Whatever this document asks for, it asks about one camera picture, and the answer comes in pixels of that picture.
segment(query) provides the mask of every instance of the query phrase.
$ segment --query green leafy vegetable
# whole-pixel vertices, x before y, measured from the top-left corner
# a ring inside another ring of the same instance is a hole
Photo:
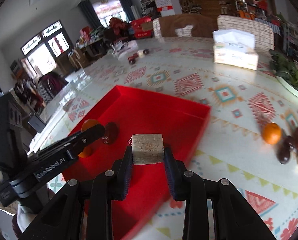
[[[283,78],[298,91],[298,69],[294,62],[274,50],[270,50],[272,60],[270,68],[276,71],[276,76]]]

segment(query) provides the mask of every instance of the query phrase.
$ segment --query tissue box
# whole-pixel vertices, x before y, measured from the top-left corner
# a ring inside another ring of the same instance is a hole
[[[215,63],[257,70],[258,54],[242,43],[219,42],[213,46],[213,51]]]

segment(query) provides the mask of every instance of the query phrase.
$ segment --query white paper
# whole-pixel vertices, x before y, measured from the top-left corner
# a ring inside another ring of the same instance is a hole
[[[230,29],[214,31],[212,34],[215,43],[243,44],[251,49],[255,48],[256,39],[251,33]]]

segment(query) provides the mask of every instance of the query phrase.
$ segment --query wooden cube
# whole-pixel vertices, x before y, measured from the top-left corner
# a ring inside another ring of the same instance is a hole
[[[132,136],[133,164],[163,162],[163,140],[161,134],[134,134]]]

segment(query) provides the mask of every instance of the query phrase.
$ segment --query red tray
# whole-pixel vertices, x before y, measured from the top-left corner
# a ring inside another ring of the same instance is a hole
[[[188,164],[209,122],[210,107],[161,93],[115,86],[71,134],[90,118],[103,125],[115,122],[119,127],[118,139],[112,145],[95,142],[90,157],[80,158],[63,172],[66,180],[85,181],[110,169],[115,160],[123,158],[133,134],[161,133],[175,159]],[[169,197],[163,163],[134,165],[126,200],[112,203],[114,239],[132,238]]]

